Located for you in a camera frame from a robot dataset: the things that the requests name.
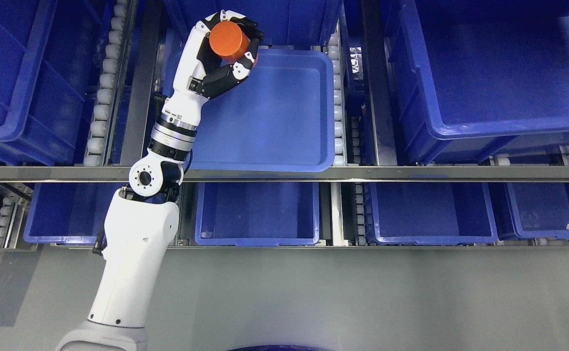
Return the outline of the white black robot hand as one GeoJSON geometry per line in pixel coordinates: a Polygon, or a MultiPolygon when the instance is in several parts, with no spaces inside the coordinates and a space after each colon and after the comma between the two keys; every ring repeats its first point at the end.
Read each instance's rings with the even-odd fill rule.
{"type": "Polygon", "coordinates": [[[173,80],[172,96],[166,99],[158,123],[162,126],[196,130],[202,106],[244,82],[258,61],[264,39],[257,22],[232,10],[220,10],[195,23],[183,48],[173,80]],[[238,30],[249,40],[240,57],[224,63],[210,44],[218,24],[238,30]]]}

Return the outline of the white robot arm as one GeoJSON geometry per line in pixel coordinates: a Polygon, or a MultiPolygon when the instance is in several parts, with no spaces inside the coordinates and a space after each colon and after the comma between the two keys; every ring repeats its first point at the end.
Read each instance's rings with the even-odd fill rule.
{"type": "Polygon", "coordinates": [[[113,195],[104,221],[105,267],[86,321],[69,331],[58,351],[144,351],[146,319],[168,244],[178,230],[182,163],[201,120],[200,105],[166,105],[147,155],[130,169],[129,184],[113,195]]]}

